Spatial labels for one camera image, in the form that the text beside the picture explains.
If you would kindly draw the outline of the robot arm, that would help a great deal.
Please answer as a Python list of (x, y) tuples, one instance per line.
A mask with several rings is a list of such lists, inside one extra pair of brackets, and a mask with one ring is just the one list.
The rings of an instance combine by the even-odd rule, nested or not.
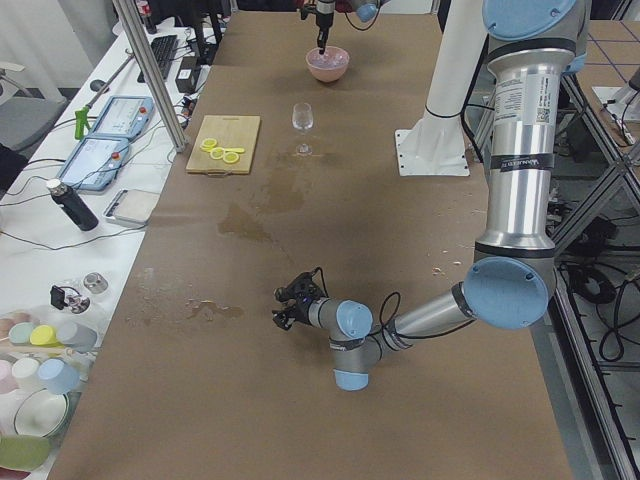
[[(381, 10), (385, 1), (347, 1), (347, 8), (356, 13), (361, 22), (372, 20)], [(317, 47), (320, 54), (324, 54), (329, 39), (330, 29), (333, 26), (336, 2), (319, 0), (315, 4), (316, 26), (319, 29)]]
[(486, 227), (465, 279), (406, 313), (373, 315), (338, 300), (312, 272), (277, 289), (274, 323), (327, 331), (339, 388), (367, 386), (370, 369), (392, 351), (474, 322), (525, 328), (546, 312), (555, 289), (555, 246), (546, 213), (554, 166), (560, 81), (586, 55), (587, 1), (451, 3), (423, 117), (396, 146), (403, 175), (457, 175), (464, 166), (461, 118), (474, 72), (494, 76)]

